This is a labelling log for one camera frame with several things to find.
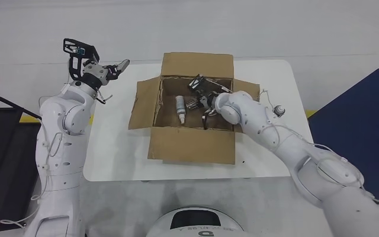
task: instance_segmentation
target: cardboard flap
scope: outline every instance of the cardboard flap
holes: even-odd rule
[[[234,165],[235,134],[219,130],[152,127],[148,158]]]
[[[197,76],[229,78],[235,75],[233,55],[211,53],[165,53],[162,76]]]
[[[131,111],[129,129],[153,126],[160,77],[137,82],[137,94]]]
[[[254,84],[251,82],[241,81],[234,79],[233,80],[233,91],[246,91],[255,101],[259,101],[259,84]]]

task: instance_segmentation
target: white table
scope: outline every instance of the white table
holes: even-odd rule
[[[284,60],[235,61],[235,78],[254,82],[282,105],[288,127],[312,141],[289,63]],[[195,164],[147,159],[150,129],[128,130],[137,81],[160,75],[161,64],[130,65],[118,80],[101,88],[106,105],[97,104],[84,177],[90,181],[181,180],[289,176],[285,165],[245,134],[236,133],[236,165]],[[269,105],[266,95],[261,102]]]

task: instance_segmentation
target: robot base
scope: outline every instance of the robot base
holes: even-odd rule
[[[171,229],[186,226],[221,226],[243,231],[235,220],[222,212],[205,207],[184,207],[160,217],[147,233],[147,237],[156,237]]]

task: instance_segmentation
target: black panel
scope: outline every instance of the black panel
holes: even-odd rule
[[[170,229],[184,226],[221,226],[217,214],[208,210],[183,210],[172,218]]]
[[[367,191],[379,197],[379,69],[309,118],[315,143],[355,165]]]
[[[23,113],[36,114],[0,97],[13,108],[0,108],[0,219],[25,218],[38,172],[36,141],[39,123],[19,123]],[[0,231],[18,228],[0,224]]]
[[[0,108],[0,166],[22,114],[15,108]]]
[[[26,216],[37,180],[36,142],[40,124],[19,124],[0,166],[0,219]],[[0,224],[0,231],[17,228]]]

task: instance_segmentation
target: blue panel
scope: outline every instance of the blue panel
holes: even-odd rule
[[[309,127],[314,142],[354,164],[379,197],[379,69],[312,115]]]

